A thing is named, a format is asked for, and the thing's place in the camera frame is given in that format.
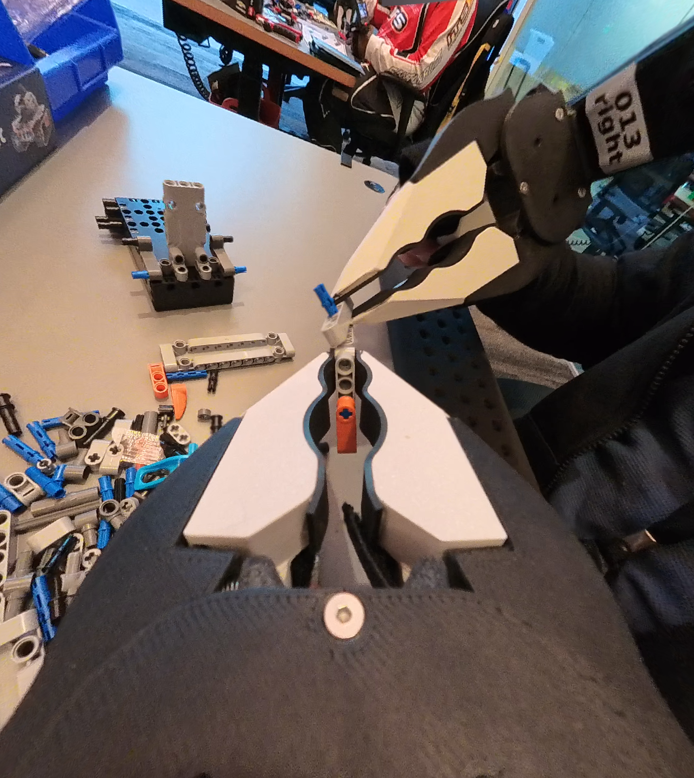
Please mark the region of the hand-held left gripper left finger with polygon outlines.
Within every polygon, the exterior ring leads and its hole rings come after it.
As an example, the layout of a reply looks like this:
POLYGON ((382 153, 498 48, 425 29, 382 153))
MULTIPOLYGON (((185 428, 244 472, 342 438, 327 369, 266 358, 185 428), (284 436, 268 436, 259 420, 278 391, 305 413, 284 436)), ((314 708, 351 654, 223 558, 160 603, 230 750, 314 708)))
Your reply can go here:
POLYGON ((266 557, 293 581, 320 467, 305 418, 332 376, 331 354, 318 355, 245 412, 184 528, 189 545, 266 557))

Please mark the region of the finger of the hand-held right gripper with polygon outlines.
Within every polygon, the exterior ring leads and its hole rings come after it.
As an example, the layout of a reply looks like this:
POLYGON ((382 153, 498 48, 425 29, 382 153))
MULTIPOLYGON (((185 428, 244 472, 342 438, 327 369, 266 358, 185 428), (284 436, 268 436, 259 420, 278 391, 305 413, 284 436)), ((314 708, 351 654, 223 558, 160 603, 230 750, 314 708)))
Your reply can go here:
POLYGON ((434 265, 355 307, 356 324, 380 324, 463 304, 478 289, 519 263, 514 239, 497 227, 473 230, 447 246, 434 265))
POLYGON ((486 173, 487 164, 473 141, 421 180, 404 184, 387 202, 344 267, 332 292, 334 301, 340 303, 378 278, 398 252, 423 240, 440 216, 460 219, 480 211, 479 226, 466 228, 459 237, 480 228, 497 227, 492 216, 485 216, 486 173))

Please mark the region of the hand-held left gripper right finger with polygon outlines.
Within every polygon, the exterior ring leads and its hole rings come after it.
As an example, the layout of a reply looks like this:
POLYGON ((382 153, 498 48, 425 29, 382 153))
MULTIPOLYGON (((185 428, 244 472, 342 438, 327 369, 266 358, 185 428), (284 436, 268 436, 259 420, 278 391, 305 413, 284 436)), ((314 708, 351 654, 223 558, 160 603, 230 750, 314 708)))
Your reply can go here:
POLYGON ((370 582, 450 551, 503 546, 502 526, 453 420, 367 352, 355 356, 359 430, 370 444, 353 545, 370 582))

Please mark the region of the orange axle connector piece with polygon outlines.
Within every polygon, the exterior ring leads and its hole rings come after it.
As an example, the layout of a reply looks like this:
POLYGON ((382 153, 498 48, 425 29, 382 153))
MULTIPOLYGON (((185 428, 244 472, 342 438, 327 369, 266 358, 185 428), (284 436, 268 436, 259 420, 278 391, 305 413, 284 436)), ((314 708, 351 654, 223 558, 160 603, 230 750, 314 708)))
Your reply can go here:
POLYGON ((355 454, 358 450, 358 416, 352 394, 339 396, 334 418, 337 453, 355 454))

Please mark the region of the dark grey perforated beam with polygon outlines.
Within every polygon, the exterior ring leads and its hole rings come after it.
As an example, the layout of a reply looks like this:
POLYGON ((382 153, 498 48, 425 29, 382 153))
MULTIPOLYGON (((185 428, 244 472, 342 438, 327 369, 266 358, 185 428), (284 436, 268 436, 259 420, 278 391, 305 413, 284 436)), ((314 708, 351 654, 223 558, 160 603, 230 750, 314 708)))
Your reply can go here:
POLYGON ((355 347, 352 304, 345 300, 323 323, 321 332, 331 347, 338 396, 354 398, 355 347))

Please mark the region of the pile of toy building pieces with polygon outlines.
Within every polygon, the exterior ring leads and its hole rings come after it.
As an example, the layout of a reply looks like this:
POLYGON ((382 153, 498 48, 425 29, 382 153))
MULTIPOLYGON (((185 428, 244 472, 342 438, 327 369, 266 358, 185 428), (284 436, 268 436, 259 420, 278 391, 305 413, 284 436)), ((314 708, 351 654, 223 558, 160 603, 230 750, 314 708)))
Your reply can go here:
POLYGON ((2 443, 25 467, 0 481, 0 730, 113 536, 196 450, 186 387, 156 385, 157 409, 127 417, 69 408, 2 443))

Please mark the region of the black perforated block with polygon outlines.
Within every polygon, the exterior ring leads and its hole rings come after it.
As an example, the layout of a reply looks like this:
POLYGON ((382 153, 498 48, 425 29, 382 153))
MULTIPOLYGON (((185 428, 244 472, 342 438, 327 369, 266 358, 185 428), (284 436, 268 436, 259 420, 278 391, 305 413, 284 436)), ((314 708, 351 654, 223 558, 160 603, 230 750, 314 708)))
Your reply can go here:
POLYGON ((204 185, 164 180, 161 199, 103 199, 99 229, 127 246, 154 311, 191 310, 233 303, 235 266, 226 244, 232 236, 213 234, 207 221, 204 185))

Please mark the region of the person's right forearm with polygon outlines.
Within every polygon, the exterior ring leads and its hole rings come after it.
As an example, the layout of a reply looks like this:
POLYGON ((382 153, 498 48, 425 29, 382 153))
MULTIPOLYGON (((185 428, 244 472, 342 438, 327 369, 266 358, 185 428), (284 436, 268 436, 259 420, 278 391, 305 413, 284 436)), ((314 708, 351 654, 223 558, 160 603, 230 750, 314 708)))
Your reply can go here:
POLYGON ((524 345, 585 368, 694 306, 694 230, 616 258, 567 244, 544 256, 527 286, 477 307, 524 345))

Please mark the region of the person's right hand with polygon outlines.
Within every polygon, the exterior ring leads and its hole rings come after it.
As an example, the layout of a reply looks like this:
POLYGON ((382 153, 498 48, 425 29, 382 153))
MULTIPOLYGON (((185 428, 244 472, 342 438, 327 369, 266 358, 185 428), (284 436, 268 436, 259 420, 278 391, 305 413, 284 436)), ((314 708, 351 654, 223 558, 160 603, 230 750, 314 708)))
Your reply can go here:
POLYGON ((397 254, 397 259, 411 269, 438 264, 445 253, 445 247, 435 239, 424 239, 397 254))

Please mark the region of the office chair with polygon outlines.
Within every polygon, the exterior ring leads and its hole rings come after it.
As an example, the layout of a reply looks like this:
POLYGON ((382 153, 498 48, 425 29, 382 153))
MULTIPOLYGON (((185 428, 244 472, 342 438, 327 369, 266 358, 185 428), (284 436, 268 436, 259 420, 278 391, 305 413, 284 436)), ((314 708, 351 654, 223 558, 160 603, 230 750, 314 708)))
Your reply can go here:
POLYGON ((425 94, 388 75, 380 75, 363 60, 371 34, 367 2, 333 2, 331 20, 349 42, 361 75, 346 89, 333 80, 313 76, 304 90, 303 111, 312 142, 342 152, 343 131, 350 131, 358 149, 380 157, 398 150, 398 134, 407 95, 414 97, 404 132, 404 146, 429 141, 459 113, 481 101, 485 81, 513 25, 516 2, 479 2, 468 41, 425 94))

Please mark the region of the long wooden office desk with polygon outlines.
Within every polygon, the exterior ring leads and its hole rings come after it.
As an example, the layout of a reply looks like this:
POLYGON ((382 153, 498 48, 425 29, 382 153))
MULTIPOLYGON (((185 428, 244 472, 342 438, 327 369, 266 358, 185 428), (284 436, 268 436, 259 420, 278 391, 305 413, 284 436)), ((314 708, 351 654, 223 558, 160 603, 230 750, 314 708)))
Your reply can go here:
POLYGON ((238 112, 260 119, 261 82, 267 66, 271 98, 280 104, 290 75, 319 75, 351 89, 355 75, 314 57, 305 42, 294 43, 273 32, 266 32, 252 19, 219 1, 164 1, 164 26, 196 44, 208 38, 243 55, 239 79, 238 112))

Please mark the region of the blue storage bin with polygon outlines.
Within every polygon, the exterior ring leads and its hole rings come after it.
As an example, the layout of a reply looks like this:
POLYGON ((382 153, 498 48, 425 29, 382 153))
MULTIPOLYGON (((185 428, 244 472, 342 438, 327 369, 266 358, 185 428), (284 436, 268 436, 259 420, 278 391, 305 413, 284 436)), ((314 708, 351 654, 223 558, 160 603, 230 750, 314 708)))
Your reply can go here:
POLYGON ((109 1, 4 1, 21 53, 39 69, 55 122, 107 82, 123 51, 109 1))

